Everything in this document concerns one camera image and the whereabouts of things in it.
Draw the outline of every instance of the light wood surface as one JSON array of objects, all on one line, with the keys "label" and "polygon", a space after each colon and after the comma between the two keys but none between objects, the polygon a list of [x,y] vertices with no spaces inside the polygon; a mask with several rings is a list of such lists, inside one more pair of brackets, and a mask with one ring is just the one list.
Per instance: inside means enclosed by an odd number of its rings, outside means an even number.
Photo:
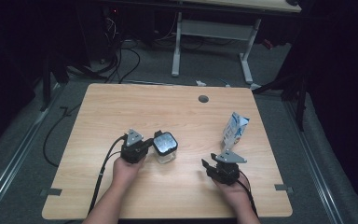
[{"label": "light wood surface", "polygon": [[301,7],[293,7],[285,0],[183,0],[183,2],[213,4],[228,7],[247,7],[281,12],[300,12]]},{"label": "light wood surface", "polygon": [[[208,103],[199,96],[209,97]],[[248,176],[261,217],[288,217],[292,207],[282,184],[252,92],[245,88],[91,84],[52,184],[61,196],[47,198],[46,219],[87,216],[103,159],[129,128],[145,139],[170,132],[178,142],[176,159],[159,164],[149,150],[145,165],[129,190],[121,218],[233,217],[201,159],[215,165],[223,129],[233,111],[250,119],[233,151],[248,160]],[[120,150],[119,142],[114,151]],[[106,166],[99,197],[112,180],[113,157]]]}]

